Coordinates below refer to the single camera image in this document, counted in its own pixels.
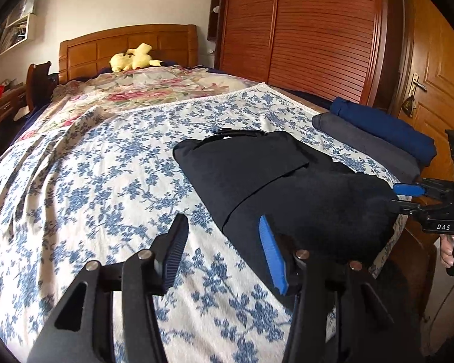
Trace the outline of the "person's right hand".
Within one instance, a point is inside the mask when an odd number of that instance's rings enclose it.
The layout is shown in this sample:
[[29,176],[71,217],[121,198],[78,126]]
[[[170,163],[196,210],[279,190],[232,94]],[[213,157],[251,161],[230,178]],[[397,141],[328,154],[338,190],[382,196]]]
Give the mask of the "person's right hand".
[[442,265],[449,269],[454,265],[454,235],[444,234],[440,236],[440,256]]

